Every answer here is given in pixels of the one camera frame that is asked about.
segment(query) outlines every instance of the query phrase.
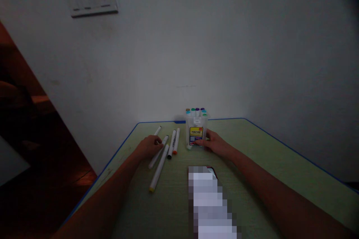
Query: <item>white marker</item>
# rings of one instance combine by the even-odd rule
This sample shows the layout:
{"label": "white marker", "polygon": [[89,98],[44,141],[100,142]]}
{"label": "white marker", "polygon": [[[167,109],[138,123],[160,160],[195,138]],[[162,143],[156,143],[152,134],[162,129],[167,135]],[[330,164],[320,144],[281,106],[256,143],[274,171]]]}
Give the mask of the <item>white marker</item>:
{"label": "white marker", "polygon": [[178,141],[180,139],[180,128],[177,128],[177,132],[176,132],[176,141],[175,141],[175,146],[173,147],[173,154],[177,155],[177,149],[178,149]]}
{"label": "white marker", "polygon": [[151,184],[150,184],[150,192],[154,192],[154,189],[156,188],[158,178],[160,177],[163,164],[165,163],[167,152],[168,152],[169,146],[166,145],[165,150],[163,151],[162,157],[160,159],[160,162],[158,163],[157,170],[152,178]]}
{"label": "white marker", "polygon": [[157,129],[157,131],[154,133],[154,135],[158,135],[158,133],[160,132],[160,130],[161,130],[161,125],[160,125],[160,127],[158,127],[158,129]]}
{"label": "white marker", "polygon": [[[166,137],[162,140],[163,148],[166,146],[167,140],[168,140],[168,136],[166,136]],[[157,154],[152,158],[150,164],[148,165],[148,168],[149,168],[149,169],[152,169],[152,168],[153,168],[154,164],[156,163],[158,157],[159,157],[160,154],[161,154],[161,150],[159,150],[159,151],[157,152]]]}
{"label": "white marker", "polygon": [[171,143],[169,144],[167,159],[172,159],[173,147],[175,146],[175,137],[176,137],[176,130],[173,130],[172,137],[171,137]]}

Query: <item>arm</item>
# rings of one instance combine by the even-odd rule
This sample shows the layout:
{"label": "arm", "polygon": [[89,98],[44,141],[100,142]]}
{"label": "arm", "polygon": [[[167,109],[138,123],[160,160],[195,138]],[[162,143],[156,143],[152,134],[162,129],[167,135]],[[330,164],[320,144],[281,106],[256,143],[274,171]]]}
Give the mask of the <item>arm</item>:
{"label": "arm", "polygon": [[210,140],[197,140],[214,153],[231,160],[267,207],[286,238],[351,238],[341,223],[283,184],[249,157],[207,129]]}
{"label": "arm", "polygon": [[144,158],[154,156],[162,147],[158,136],[148,136],[124,161],[113,176],[84,203],[52,239],[108,238],[120,211],[128,185]]}

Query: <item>hand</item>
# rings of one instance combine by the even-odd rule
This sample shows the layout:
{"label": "hand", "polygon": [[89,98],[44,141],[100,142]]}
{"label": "hand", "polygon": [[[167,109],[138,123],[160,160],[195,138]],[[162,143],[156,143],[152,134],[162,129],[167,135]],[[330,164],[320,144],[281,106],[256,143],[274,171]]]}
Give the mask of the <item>hand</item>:
{"label": "hand", "polygon": [[194,143],[199,146],[204,146],[217,155],[227,159],[230,159],[231,154],[236,150],[234,147],[224,141],[222,137],[210,129],[207,129],[206,137],[209,138],[209,140],[196,140]]}
{"label": "hand", "polygon": [[138,144],[134,153],[142,159],[152,158],[161,148],[163,148],[162,139],[158,136],[150,135]]}

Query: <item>marker pen holder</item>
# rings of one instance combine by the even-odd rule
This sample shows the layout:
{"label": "marker pen holder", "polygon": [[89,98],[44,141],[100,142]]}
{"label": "marker pen holder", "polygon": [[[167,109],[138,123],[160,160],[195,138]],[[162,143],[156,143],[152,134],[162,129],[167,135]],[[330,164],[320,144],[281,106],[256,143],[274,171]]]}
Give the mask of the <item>marker pen holder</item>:
{"label": "marker pen holder", "polygon": [[186,145],[188,150],[203,149],[194,144],[194,141],[206,140],[208,114],[206,116],[193,117],[186,115]]}

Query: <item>forearm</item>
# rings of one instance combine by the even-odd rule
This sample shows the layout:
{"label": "forearm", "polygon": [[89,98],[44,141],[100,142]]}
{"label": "forearm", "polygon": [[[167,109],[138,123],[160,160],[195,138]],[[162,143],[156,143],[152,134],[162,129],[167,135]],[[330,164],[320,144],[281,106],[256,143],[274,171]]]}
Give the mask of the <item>forearm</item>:
{"label": "forearm", "polygon": [[95,192],[55,234],[57,238],[108,238],[125,193],[141,158],[131,154],[114,175]]}
{"label": "forearm", "polygon": [[240,151],[232,150],[229,159],[245,176],[286,238],[350,238],[351,232],[341,223]]}

